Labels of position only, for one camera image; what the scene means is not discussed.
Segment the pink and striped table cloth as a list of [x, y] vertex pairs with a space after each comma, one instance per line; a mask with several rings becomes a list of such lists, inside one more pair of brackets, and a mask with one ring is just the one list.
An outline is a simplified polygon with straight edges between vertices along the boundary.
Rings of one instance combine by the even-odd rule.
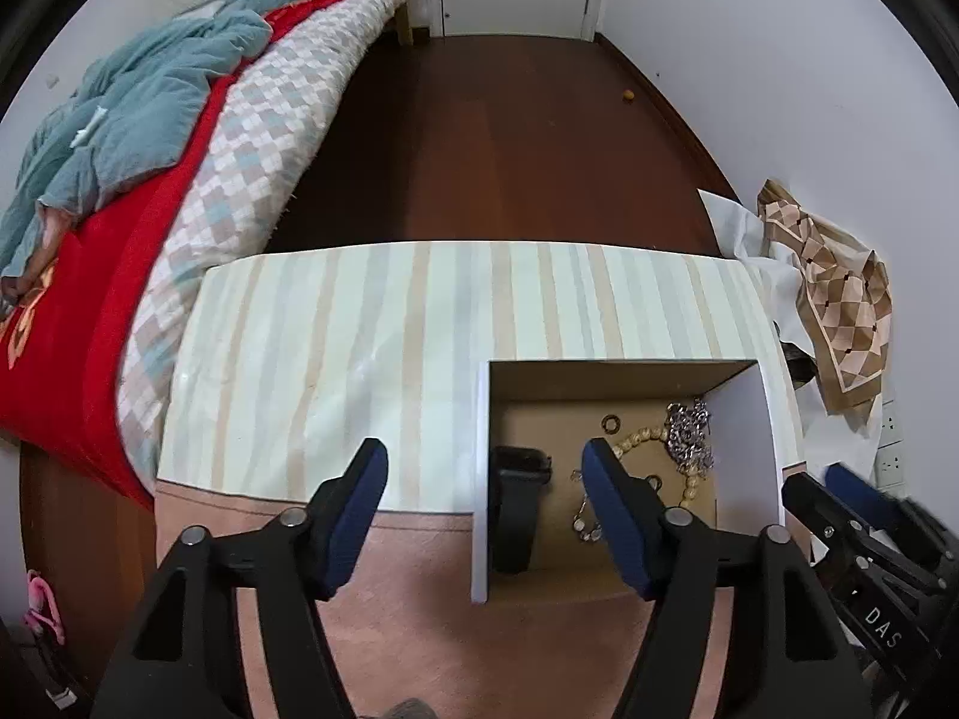
[[400, 242], [251, 256], [206, 273], [156, 481], [158, 543], [263, 526], [340, 476], [364, 438], [388, 481], [351, 579], [320, 605], [354, 709], [607, 717], [650, 605], [471, 599], [478, 377], [489, 362], [762, 365], [790, 461], [780, 341], [735, 260], [584, 243]]

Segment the red blanket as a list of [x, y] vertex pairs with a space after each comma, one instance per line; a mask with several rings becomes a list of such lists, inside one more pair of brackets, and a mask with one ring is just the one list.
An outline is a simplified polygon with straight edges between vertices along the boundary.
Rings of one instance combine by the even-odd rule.
[[[290, 5], [301, 4], [306, 16], [333, 2]], [[59, 236], [57, 247], [32, 260], [37, 276], [3, 276], [3, 433], [139, 504], [151, 503], [155, 487], [144, 488], [122, 464], [117, 388], [128, 333], [229, 86], [254, 60], [213, 83], [176, 165], [83, 221], [54, 217], [49, 229]]]

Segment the white power strip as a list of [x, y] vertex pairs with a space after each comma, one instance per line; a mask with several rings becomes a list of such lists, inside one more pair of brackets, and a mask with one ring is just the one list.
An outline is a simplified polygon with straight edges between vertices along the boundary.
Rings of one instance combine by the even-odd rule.
[[874, 456], [874, 480], [883, 492], [902, 494], [906, 490], [906, 455], [899, 410], [894, 399], [883, 403], [883, 422]]

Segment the black smart watch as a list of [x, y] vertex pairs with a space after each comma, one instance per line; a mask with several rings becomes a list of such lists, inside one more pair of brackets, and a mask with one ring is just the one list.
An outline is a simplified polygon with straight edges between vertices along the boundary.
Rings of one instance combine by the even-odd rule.
[[550, 456], [538, 448], [496, 446], [489, 469], [489, 561], [494, 572], [527, 572], [532, 560], [539, 499], [551, 483]]

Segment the white plastic bag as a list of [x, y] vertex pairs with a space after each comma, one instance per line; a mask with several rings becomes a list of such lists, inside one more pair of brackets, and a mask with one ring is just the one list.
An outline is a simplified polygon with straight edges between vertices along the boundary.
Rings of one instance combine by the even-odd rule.
[[827, 466], [842, 463], [858, 476], [870, 477], [883, 422], [883, 393], [868, 409], [842, 414], [831, 414], [826, 409], [819, 389], [815, 349], [798, 313], [801, 277], [793, 253], [780, 243], [765, 242], [758, 210], [749, 211], [736, 201], [710, 192], [702, 192], [701, 200], [720, 252], [744, 263], [758, 286], [780, 344], [785, 349], [797, 349], [803, 362], [815, 366], [810, 382], [797, 386], [801, 456], [806, 469], [821, 476]]

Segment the pink slipper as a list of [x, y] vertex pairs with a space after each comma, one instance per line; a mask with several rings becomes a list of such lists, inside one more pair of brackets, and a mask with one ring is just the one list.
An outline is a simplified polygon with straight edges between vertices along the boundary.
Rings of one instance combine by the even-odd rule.
[[23, 620], [34, 636], [50, 633], [59, 646], [65, 644], [64, 624], [50, 584], [36, 570], [26, 573], [28, 608]]

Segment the checkered mattress sheet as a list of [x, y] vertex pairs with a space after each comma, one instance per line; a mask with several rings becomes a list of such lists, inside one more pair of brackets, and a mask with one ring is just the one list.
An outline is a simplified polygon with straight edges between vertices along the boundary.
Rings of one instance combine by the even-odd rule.
[[335, 0], [289, 26], [229, 86], [133, 315], [117, 388], [122, 464], [155, 487], [172, 373], [201, 281], [267, 245], [354, 70], [406, 0]]

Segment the blue-grey quilt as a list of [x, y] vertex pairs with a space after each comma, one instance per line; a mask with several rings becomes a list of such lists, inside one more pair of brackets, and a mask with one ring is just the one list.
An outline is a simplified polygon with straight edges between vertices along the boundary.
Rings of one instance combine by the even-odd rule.
[[49, 221], [80, 222], [176, 165], [213, 83], [267, 48], [265, 15], [297, 0], [210, 0], [94, 62], [26, 144], [2, 217], [2, 274], [37, 276]]

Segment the white cardboard box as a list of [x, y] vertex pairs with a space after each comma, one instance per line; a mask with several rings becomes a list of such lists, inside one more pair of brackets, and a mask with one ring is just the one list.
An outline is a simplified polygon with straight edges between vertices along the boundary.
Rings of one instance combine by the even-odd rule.
[[668, 508], [746, 537], [785, 519], [788, 414], [756, 360], [489, 362], [477, 412], [477, 604], [646, 596]]

